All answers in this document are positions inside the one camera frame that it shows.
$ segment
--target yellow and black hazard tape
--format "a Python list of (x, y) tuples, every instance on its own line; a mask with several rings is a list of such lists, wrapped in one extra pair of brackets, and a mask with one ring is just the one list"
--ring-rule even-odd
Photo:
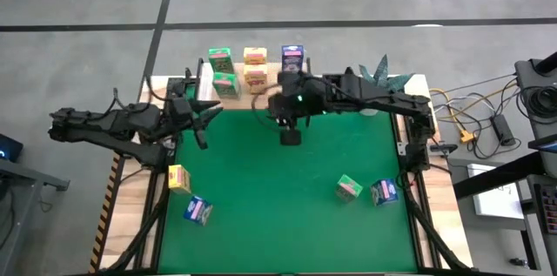
[(108, 177), (106, 193), (104, 194), (103, 209), (101, 210), (101, 216), (97, 226), (97, 234), (93, 244), (93, 254), (91, 255), (89, 273), (97, 272), (101, 264), (104, 244), (106, 243), (106, 235), (108, 233), (108, 227), (111, 223), (112, 211), (114, 210), (114, 201), (116, 200), (118, 187), (120, 186), (122, 170), (124, 169), (124, 161), (124, 158), (114, 153), (114, 158), (112, 158), (111, 174)]

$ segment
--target blue juice box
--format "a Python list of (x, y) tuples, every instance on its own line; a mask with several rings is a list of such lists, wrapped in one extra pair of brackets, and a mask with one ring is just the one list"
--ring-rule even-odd
[(193, 196), (191, 197), (188, 208), (184, 212), (184, 218), (204, 226), (209, 215), (211, 215), (211, 211), (211, 203), (198, 196)]
[(304, 46), (282, 46), (282, 71), (298, 72), (304, 63)]
[(399, 200), (394, 180), (381, 179), (372, 185), (372, 199), (375, 206)]

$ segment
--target concrete floor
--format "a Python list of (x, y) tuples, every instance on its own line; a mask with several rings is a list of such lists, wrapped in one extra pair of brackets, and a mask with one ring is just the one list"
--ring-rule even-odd
[[(435, 19), (557, 17), (556, 0), (171, 0), (167, 22), (223, 22), (333, 19)], [(0, 0), (0, 25), (154, 23), (160, 0)], [(117, 86), (121, 98), (137, 98), (152, 33), (0, 33), (0, 116), (2, 133), (25, 143), (22, 163), (71, 179), (65, 193), (44, 192), (54, 208), (37, 208), (19, 264), (23, 275), (86, 271), (110, 168), (111, 153), (87, 144), (49, 140), (48, 113), (63, 106), (103, 110)], [(555, 50), (557, 25), (441, 28), (166, 31), (154, 74), (182, 74), (208, 48), (266, 46), (278, 60), (281, 44), (304, 44), (316, 73), (348, 65), (373, 67), (388, 54), (392, 73), (427, 75), (431, 87), (452, 88), (513, 72), (513, 63), (546, 57)], [(495, 91), (503, 79), (474, 90)], [(467, 94), (463, 90), (454, 92)], [(485, 116), (486, 111), (474, 114)], [(533, 137), (513, 104), (507, 120), (517, 138)], [(442, 124), (447, 142), (457, 142), (452, 125)], [(493, 135), (482, 140), (493, 147)], [(502, 154), (507, 162), (528, 152)], [(456, 158), (472, 158), (464, 149)], [(518, 273), (506, 260), (523, 256), (520, 235), (466, 227), (474, 265), (483, 271)], [(529, 274), (548, 274), (545, 271)]]

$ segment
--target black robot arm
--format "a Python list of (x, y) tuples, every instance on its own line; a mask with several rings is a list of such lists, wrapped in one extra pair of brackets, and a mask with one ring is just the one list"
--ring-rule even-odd
[(282, 92), (269, 97), (269, 112), (280, 126), (283, 145), (299, 145), (301, 133), (296, 129), (298, 119), (329, 112), (375, 109), (400, 114), (408, 118), (409, 140), (406, 147), (408, 171), (429, 168), (427, 140), (435, 133), (429, 98), (389, 91), (355, 75), (351, 68), (344, 74), (314, 77), (299, 72), (280, 72), (278, 83)]
[[(89, 142), (134, 157), (142, 166), (164, 166), (166, 149), (161, 140), (183, 130), (193, 130), (198, 145), (207, 148), (204, 130), (221, 111), (219, 101), (185, 99), (183, 94), (154, 104), (129, 104), (105, 113), (62, 108), (51, 113), (50, 138), (60, 142)], [(139, 143), (132, 139), (139, 136)]]

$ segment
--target green tabletop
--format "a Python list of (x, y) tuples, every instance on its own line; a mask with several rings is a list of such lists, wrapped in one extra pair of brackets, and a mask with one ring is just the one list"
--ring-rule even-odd
[[(301, 129), (302, 145), (283, 146), (252, 111), (225, 110), (209, 149), (184, 133), (177, 164), (214, 208), (200, 226), (183, 218), (191, 196), (171, 193), (160, 273), (416, 271), (404, 199), (375, 207), (369, 190), (399, 171), (389, 115), (328, 114)], [(344, 173), (365, 187), (350, 203), (335, 195)]]

